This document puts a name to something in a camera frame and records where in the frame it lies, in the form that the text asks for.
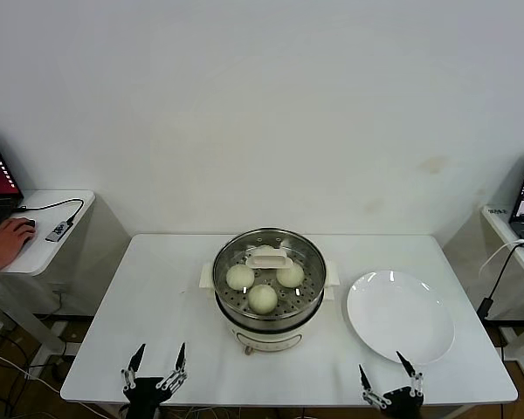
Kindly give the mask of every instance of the white table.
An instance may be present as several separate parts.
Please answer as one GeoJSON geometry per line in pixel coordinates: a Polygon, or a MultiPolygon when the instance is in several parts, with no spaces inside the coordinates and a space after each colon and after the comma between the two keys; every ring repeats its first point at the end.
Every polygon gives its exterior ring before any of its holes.
{"type": "Polygon", "coordinates": [[[121,368],[142,343],[138,376],[160,376],[187,343],[189,379],[169,404],[211,406],[367,406],[358,364],[381,392],[408,385],[401,365],[370,350],[346,322],[346,292],[376,269],[406,271],[441,296],[456,339],[441,360],[423,367],[425,402],[510,402],[517,391],[497,351],[429,236],[308,236],[335,261],[341,285],[325,301],[310,333],[276,354],[244,355],[215,300],[198,288],[200,272],[231,236],[139,235],[107,290],[62,386],[68,401],[123,403],[121,368]]]}
{"type": "MultiPolygon", "coordinates": [[[[54,256],[59,252],[68,237],[77,228],[81,218],[91,207],[95,194],[91,190],[28,190],[24,191],[24,200],[21,205],[27,208],[36,208],[51,203],[58,203],[67,199],[79,198],[84,201],[82,209],[74,218],[72,228],[57,243],[47,242],[45,238],[62,221],[67,220],[79,207],[80,203],[66,203],[58,207],[40,211],[29,211],[14,214],[14,217],[26,217],[35,220],[36,236],[20,251],[16,260],[0,271],[0,277],[8,274],[36,276],[42,273],[54,256]]],[[[43,344],[33,359],[34,364],[43,364],[51,354],[62,354],[65,343],[58,337],[66,322],[56,322],[52,329],[47,328],[28,309],[23,301],[18,301],[10,292],[8,286],[0,278],[0,309],[7,313],[16,323],[29,332],[43,344]]],[[[79,345],[71,344],[66,348],[67,354],[75,354],[79,345]]]]}
{"type": "MultiPolygon", "coordinates": [[[[482,210],[483,216],[504,243],[513,242],[519,238],[508,224],[512,210],[512,205],[486,205],[482,210]]],[[[514,257],[524,270],[524,249],[516,249],[514,257]]],[[[502,327],[500,331],[508,343],[505,346],[505,361],[518,362],[524,374],[524,332],[517,337],[512,327],[502,327]]]]}

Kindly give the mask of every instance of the stainless steel pot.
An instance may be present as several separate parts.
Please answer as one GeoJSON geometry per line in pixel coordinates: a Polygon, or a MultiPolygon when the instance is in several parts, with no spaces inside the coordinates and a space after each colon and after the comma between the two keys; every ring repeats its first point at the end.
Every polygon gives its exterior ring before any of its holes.
{"type": "Polygon", "coordinates": [[[326,264],[320,251],[303,236],[287,230],[259,229],[233,238],[217,254],[212,278],[216,300],[224,315],[237,326],[255,333],[283,333],[309,321],[324,298],[326,264]],[[305,279],[297,288],[286,288],[276,278],[276,269],[255,269],[254,284],[268,284],[278,294],[278,305],[270,313],[256,314],[248,306],[248,290],[232,290],[226,281],[227,271],[244,264],[262,245],[286,252],[299,264],[305,279]]]}

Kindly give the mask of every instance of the person's arm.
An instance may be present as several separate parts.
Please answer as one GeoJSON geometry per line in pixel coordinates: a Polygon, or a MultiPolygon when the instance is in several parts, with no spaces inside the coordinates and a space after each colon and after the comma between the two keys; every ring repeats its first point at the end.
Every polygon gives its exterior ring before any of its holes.
{"type": "Polygon", "coordinates": [[[27,218],[10,218],[0,224],[0,270],[16,258],[25,240],[35,236],[35,229],[25,225],[27,218]]]}

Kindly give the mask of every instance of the white plate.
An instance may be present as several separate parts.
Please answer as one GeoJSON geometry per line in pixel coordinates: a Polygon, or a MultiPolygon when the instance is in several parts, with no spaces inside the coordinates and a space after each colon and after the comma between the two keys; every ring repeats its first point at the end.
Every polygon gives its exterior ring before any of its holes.
{"type": "Polygon", "coordinates": [[[400,362],[437,361],[452,346],[454,322],[431,288],[397,271],[370,272],[348,293],[348,315],[355,331],[374,351],[400,362]]]}

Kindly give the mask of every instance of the white side table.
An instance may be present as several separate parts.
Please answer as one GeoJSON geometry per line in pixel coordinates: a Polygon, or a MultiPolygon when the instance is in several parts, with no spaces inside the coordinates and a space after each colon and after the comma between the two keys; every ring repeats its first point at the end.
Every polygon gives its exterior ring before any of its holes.
{"type": "MultiPolygon", "coordinates": [[[[28,208],[42,207],[73,198],[82,199],[84,205],[73,220],[72,228],[57,243],[47,242],[45,238],[60,222],[68,219],[79,207],[80,203],[66,203],[50,209],[25,212],[19,215],[14,214],[13,216],[25,216],[35,220],[37,235],[24,246],[14,262],[0,271],[0,277],[8,274],[34,277],[42,273],[68,237],[77,228],[79,221],[89,210],[95,199],[95,194],[91,190],[29,190],[24,191],[24,196],[25,199],[22,205],[28,208]]],[[[78,352],[79,344],[69,343],[65,348],[65,342],[58,337],[66,327],[66,322],[56,322],[52,329],[49,329],[25,308],[24,302],[19,301],[1,279],[0,309],[43,344],[33,359],[33,363],[44,364],[52,354],[65,353],[74,355],[78,352]]],[[[39,375],[40,368],[35,368],[33,372],[35,375],[39,375]]]]}
{"type": "MultiPolygon", "coordinates": [[[[519,239],[508,224],[512,210],[512,205],[486,205],[481,211],[504,243],[519,239]]],[[[522,269],[524,269],[524,249],[516,249],[514,256],[522,269]]],[[[517,337],[512,327],[502,327],[500,331],[508,343],[505,346],[505,361],[518,362],[524,374],[524,333],[517,337]]]]}

